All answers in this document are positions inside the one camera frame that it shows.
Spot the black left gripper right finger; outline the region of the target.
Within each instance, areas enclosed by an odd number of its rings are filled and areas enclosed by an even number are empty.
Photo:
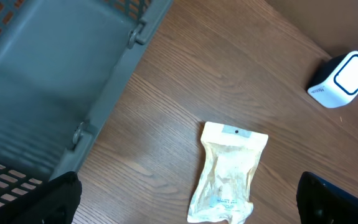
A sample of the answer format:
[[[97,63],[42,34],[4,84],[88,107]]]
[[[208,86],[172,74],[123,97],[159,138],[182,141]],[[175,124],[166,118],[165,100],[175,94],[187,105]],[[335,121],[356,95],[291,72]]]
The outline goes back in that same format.
[[[302,224],[358,223],[358,198],[312,172],[302,173],[296,202]]]

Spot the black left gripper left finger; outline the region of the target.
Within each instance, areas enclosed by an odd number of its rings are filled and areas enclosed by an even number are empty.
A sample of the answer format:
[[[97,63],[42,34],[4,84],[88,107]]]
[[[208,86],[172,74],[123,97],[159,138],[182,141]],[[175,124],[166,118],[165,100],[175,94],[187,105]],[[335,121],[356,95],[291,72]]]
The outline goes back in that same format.
[[[0,207],[0,223],[71,224],[81,194],[77,173],[67,172]]]

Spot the beige nut snack bag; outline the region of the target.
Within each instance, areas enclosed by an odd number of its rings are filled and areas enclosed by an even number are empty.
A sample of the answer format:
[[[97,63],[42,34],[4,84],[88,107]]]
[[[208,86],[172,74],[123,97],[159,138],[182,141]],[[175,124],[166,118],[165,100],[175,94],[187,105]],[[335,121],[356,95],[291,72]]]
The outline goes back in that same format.
[[[208,121],[200,141],[205,162],[187,221],[244,223],[253,212],[250,186],[268,135]]]

